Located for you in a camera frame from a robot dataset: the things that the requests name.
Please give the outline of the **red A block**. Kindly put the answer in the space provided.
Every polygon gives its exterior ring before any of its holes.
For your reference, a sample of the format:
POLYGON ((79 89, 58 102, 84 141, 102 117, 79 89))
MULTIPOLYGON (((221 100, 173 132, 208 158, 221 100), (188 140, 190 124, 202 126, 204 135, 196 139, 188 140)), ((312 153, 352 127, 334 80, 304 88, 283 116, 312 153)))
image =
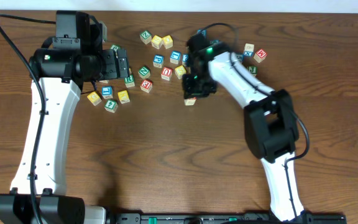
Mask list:
POLYGON ((184 99, 184 104, 185 104, 185 106, 192 106, 195 104, 196 100, 197 100, 196 97, 184 99))

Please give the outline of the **blue 2 block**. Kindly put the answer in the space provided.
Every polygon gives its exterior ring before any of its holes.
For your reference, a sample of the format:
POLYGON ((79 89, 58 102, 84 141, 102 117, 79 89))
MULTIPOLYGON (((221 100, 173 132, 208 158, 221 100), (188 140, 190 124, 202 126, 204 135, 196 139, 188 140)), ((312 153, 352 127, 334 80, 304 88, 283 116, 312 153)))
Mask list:
POLYGON ((188 66, 188 54, 183 54, 182 65, 185 66, 185 67, 188 66))

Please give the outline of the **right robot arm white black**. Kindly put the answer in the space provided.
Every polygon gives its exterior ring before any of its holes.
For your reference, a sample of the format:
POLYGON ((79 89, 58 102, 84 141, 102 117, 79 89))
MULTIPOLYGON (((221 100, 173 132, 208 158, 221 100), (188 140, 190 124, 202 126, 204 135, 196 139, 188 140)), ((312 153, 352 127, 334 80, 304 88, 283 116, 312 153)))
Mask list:
POLYGON ((203 34, 187 41, 190 73, 183 76, 184 98, 206 98, 222 85, 244 113, 244 134, 251 153, 261 161, 270 191, 270 211, 277 220, 299 220, 304 211, 296 187, 295 143, 306 127, 294 112, 291 96, 262 83, 223 43, 203 34))

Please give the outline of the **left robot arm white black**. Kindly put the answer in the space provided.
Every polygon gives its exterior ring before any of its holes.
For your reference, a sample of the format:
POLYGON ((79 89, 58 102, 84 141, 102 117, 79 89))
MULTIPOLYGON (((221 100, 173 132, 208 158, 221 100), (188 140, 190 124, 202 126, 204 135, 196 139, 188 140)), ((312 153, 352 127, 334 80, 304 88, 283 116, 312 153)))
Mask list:
POLYGON ((70 127, 83 85, 130 75, 124 49, 103 49, 105 26, 80 11, 58 11, 54 36, 24 60, 32 79, 25 147, 9 192, 4 223, 113 223, 108 209, 66 194, 70 127))

